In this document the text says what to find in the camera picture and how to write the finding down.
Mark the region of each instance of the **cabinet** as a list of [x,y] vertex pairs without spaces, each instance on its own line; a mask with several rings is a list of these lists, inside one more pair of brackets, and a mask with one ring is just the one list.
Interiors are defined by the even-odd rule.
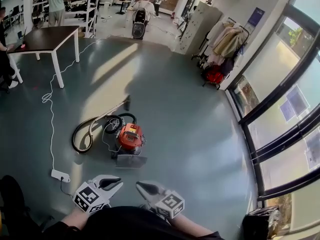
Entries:
[[180,40],[179,53],[187,55],[198,53],[206,34],[219,21],[222,15],[222,12],[217,8],[200,2]]

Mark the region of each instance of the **hand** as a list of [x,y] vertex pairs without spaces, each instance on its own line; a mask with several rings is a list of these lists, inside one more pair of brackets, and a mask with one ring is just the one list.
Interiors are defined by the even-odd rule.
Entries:
[[10,51],[13,47],[15,47],[14,44],[9,44],[6,48],[7,48],[7,51]]

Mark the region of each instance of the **chair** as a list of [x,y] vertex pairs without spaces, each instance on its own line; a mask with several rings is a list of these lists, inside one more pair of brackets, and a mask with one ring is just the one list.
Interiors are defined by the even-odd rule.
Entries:
[[48,216],[41,225],[37,225],[30,217],[30,209],[25,206],[24,194],[19,184],[9,175],[0,180],[0,194],[4,203],[3,207],[0,207],[4,214],[1,222],[6,225],[9,236],[19,239],[24,239],[26,236],[39,238],[53,217]]
[[7,94],[10,93],[9,88],[3,88],[3,85],[5,84],[5,80],[3,80],[2,82],[0,82],[0,91],[6,92]]

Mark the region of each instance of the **vacuum wheel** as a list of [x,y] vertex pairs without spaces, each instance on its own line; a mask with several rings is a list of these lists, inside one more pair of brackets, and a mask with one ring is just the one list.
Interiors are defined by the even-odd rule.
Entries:
[[116,152],[111,152],[111,159],[117,159]]

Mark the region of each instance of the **shoe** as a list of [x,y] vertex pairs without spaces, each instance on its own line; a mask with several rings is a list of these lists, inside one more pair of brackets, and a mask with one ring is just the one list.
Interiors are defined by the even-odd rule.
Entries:
[[14,75],[10,75],[10,78],[11,78],[11,79],[15,79],[16,76],[17,76],[17,73],[14,73]]
[[9,86],[9,89],[12,89],[12,88],[15,88],[19,83],[17,81],[12,81],[10,86]]

